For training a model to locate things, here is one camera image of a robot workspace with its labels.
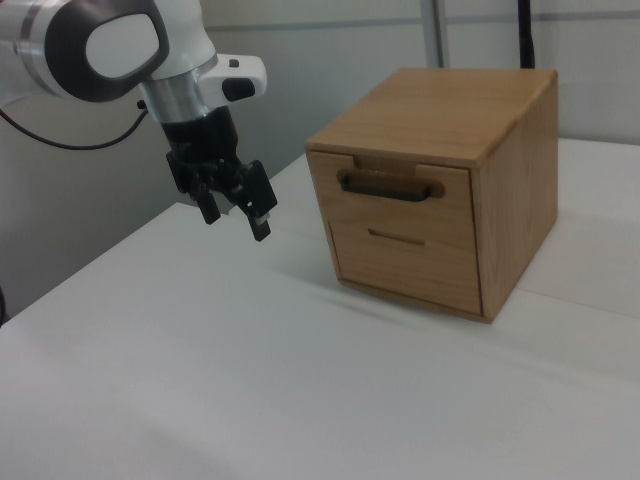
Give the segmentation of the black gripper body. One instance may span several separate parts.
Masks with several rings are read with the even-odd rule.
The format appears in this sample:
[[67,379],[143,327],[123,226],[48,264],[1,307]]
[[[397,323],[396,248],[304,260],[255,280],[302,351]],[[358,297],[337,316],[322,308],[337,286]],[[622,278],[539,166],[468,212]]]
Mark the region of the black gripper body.
[[187,122],[162,123],[172,153],[184,164],[237,166],[238,135],[228,107],[219,107]]

